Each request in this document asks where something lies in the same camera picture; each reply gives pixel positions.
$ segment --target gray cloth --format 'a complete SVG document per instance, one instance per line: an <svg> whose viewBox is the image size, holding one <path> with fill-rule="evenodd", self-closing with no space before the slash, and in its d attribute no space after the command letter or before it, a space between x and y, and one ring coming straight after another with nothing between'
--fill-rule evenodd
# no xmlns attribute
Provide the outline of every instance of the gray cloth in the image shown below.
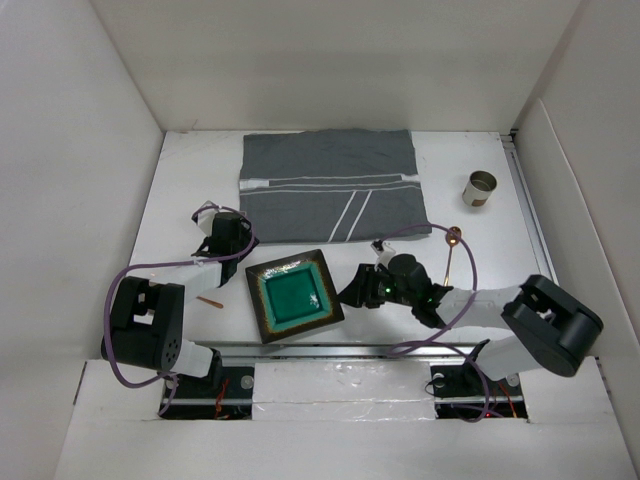
<svg viewBox="0 0 640 480"><path fill-rule="evenodd" d="M407 130L246 135L240 209L262 243L371 241L427 221Z"/></svg>

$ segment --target orange wire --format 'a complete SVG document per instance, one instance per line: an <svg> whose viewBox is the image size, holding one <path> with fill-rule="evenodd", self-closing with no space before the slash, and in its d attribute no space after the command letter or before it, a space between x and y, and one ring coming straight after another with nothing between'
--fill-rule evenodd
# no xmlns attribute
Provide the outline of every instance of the orange wire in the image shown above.
<svg viewBox="0 0 640 480"><path fill-rule="evenodd" d="M513 418L518 418L518 415L516 415L516 408L513 406L513 402L511 401L511 395L509 395L509 392L507 392L507 389L504 388L504 386L501 383L499 383L498 386L507 396L507 400L509 401L509 406L511 407L511 413L513 414Z"/></svg>
<svg viewBox="0 0 640 480"><path fill-rule="evenodd" d="M229 386L229 379L227 378L222 384L222 391L216 397L216 414L213 416L214 420L218 418L218 415L220 415L220 412L222 411L222 405L220 405L220 402L224 398L224 394L227 392L228 386Z"/></svg>

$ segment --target square ceramic dish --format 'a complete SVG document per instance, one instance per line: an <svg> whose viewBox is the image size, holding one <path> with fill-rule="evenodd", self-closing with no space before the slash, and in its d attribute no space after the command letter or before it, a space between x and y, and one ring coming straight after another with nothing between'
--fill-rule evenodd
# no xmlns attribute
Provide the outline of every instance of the square ceramic dish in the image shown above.
<svg viewBox="0 0 640 480"><path fill-rule="evenodd" d="M262 343L344 320L321 250L245 270Z"/></svg>

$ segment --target cable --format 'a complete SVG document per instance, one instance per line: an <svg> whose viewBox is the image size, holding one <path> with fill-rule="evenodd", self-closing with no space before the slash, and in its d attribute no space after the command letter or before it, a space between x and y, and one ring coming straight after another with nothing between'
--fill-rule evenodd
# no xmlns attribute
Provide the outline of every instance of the cable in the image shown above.
<svg viewBox="0 0 640 480"><path fill-rule="evenodd" d="M244 215L242 215L237 210L234 210L233 208L229 208L229 207L225 207L225 206L219 206L219 205L216 205L214 203L210 203L208 205L200 207L198 210L196 210L194 212L193 216L197 216L197 215L199 215L200 213L202 213L202 212L204 212L206 210L213 210L213 209L216 209L216 210L227 210L229 212L233 212L233 213L236 213L236 214L240 215L247 222L249 221ZM122 372L120 371L120 368L118 367L118 362L116 361L116 358L115 358L115 353L113 351L113 342L111 340L111 305L113 303L113 296L115 295L115 292L116 292L116 290L118 288L118 285L120 284L120 281L129 272L131 272L133 270L150 269L150 268L164 268L164 267L183 267L183 266L190 266L190 265L198 265L200 263L223 262L223 261L226 261L226 260L233 260L233 259L236 259L238 257L242 257L246 253L250 252L251 249L253 248L254 244L255 244L255 241L256 241L256 237L255 237L255 233L253 232L253 229L252 229L251 230L251 240L249 241L247 246L242 251L240 251L238 253L234 253L233 255L225 255L225 256L214 257L214 258L196 258L196 259L186 260L186 261L181 261L181 262L142 263L142 264L138 264L138 265L129 265L128 267L126 267L123 270L121 270L115 276L115 278L111 282L111 285L109 286L109 290L107 291L107 298L105 299L105 302L104 302L104 311L103 311L104 346L105 346L105 351L106 351L106 354L107 354L107 360L109 361L109 364L111 365L111 370L113 371L113 374L115 375L115 377L118 379L118 381L122 385L124 385L127 388L142 388L142 387L146 387L147 385L151 385L153 382L156 382L156 381L160 380L161 378L173 377L174 374L171 374L170 372L159 373L155 377L152 377L152 378L150 378L148 380L145 380L144 382L139 382L139 383L130 382L129 380L127 380L124 377L124 375L122 375ZM170 400L165 405L165 407L164 407L165 409L168 408L169 403L170 403Z"/></svg>
<svg viewBox="0 0 640 480"><path fill-rule="evenodd" d="M431 380L430 382L427 382L427 384L424 386L424 393L428 393L429 395L431 395L434 398L436 397L436 387L435 385L433 385L433 380ZM433 386L433 392L430 392L429 390L427 390L427 388Z"/></svg>
<svg viewBox="0 0 640 480"><path fill-rule="evenodd" d="M516 407L513 406L513 401L511 400L511 395L509 395L509 392L504 387L504 385L502 385L501 383L498 383L498 386L500 387L500 390L502 390L504 394L507 396L507 400L509 401L509 406L511 407L511 413L513 414L513 418L518 418L518 415L516 415Z"/></svg>
<svg viewBox="0 0 640 480"><path fill-rule="evenodd" d="M178 391L178 375L170 375L169 378L171 379L171 383L173 383L173 385L171 386L171 392L169 393L169 398L167 398L167 403L165 403L164 407L162 407L162 409L158 412L159 417L164 415L166 411L169 410L169 406L173 401L173 397L176 396L176 392Z"/></svg>
<svg viewBox="0 0 640 480"><path fill-rule="evenodd" d="M478 407L477 405L469 405L468 403L449 403L448 405L451 408L466 408L467 410L476 410L477 412L484 411L482 407ZM487 410L487 413L485 415L491 415L492 417L497 417L497 418L504 418L504 415L491 409Z"/></svg>
<svg viewBox="0 0 640 480"><path fill-rule="evenodd" d="M449 350L452 350L456 352L458 355L464 357L465 361L469 363L469 365L471 365L476 370L476 372L478 372L478 375L480 376L480 381L482 382L482 389L484 391L484 397L485 397L484 407L482 408L480 415L478 415L478 417L475 419L472 419L472 420L465 419L465 420L472 423L479 422L480 420L485 418L486 414L489 411L489 404L491 402L491 393L489 392L489 384L487 383L487 378L485 377L484 373L482 373L482 370L480 369L478 364L469 355L464 353L462 350L447 343L435 342L436 339L440 338L446 332L451 330L460 321L460 319L469 311L469 309L471 308L471 305L473 304L473 301L476 298L477 289L478 289L478 269L476 267L476 262L473 257L473 253L471 252L471 248L460 235L456 234L454 231L448 229L447 227L443 227L442 225L437 225L435 223L418 223L415 225L410 225L408 227L401 228L399 230L396 230L395 232L392 232L384 236L383 238L380 239L380 241L384 242L391 237L395 237L402 232L406 232L407 230L413 230L415 228L423 228L423 227L427 227L427 228L431 227L431 228L436 228L438 230L442 230L443 232L448 232L454 238L457 238L460 241L462 246L467 251L467 255L469 256L469 262L471 263L471 273L473 275L473 282L472 282L471 289L473 290L473 292L469 296L467 303L465 303L464 307L462 307L462 310L460 310L460 312L453 318L453 320L451 320L451 322L445 325L445 327L442 328L439 332L431 335L429 338L425 340L411 340L408 342L398 343L389 349L389 352L387 353L387 355L391 357L401 357L403 355L407 355L422 347L440 346L440 347L448 348Z"/></svg>
<svg viewBox="0 0 640 480"><path fill-rule="evenodd" d="M218 418L218 415L220 415L220 412L222 411L222 405L220 405L220 402L224 398L225 393L227 393L227 387L229 386L229 382L230 382L230 379L227 378L222 384L222 391L216 397L216 413L213 416L214 420Z"/></svg>
<svg viewBox="0 0 640 480"><path fill-rule="evenodd" d="M476 261L473 257L473 253L471 252L471 248L469 248L469 245L467 244L467 242L460 235L455 233L453 230L449 230L447 227L443 227L442 225L437 225L435 223L417 223L415 225L410 225L408 227L401 228L400 230L396 230L395 232L390 233L385 237L383 237L382 239L380 239L380 241L384 242L388 240L390 237L395 237L399 233L402 233L406 230L412 230L414 228L423 228L423 227L432 227L432 228L437 228L438 230L442 230L443 232L448 232L453 237L457 238L460 241L462 246L467 251L467 255L469 256L469 262L471 263L471 273L473 275L473 283L472 283L471 289L473 290L473 292L469 296L467 303L465 303L464 307L462 307L462 310L460 310L458 315L456 315L453 318L453 320L451 320L451 322L445 325L442 330L430 336L426 340L410 340L408 342L402 342L392 346L391 349L389 350L389 355L392 357L407 355L408 353L411 353L414 350L417 350L419 348L430 346L434 340L436 340L437 338L440 338L442 335L444 335L449 330L451 330L456 325L456 323L458 323L460 319L464 317L464 315L471 308L471 305L473 304L473 301L475 300L477 295L476 290L478 289L478 269L476 267ZM404 348L404 350L396 352L395 350L397 350L398 348Z"/></svg>

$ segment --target small wooden stick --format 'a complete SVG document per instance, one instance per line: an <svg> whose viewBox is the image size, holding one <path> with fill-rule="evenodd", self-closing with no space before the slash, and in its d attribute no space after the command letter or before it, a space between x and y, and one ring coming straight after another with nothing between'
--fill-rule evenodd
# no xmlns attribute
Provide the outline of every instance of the small wooden stick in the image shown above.
<svg viewBox="0 0 640 480"><path fill-rule="evenodd" d="M224 305L222 305L221 303L214 302L213 300L209 300L208 298L204 298L204 297L196 297L196 298L204 303L208 303L212 307L224 308Z"/></svg>

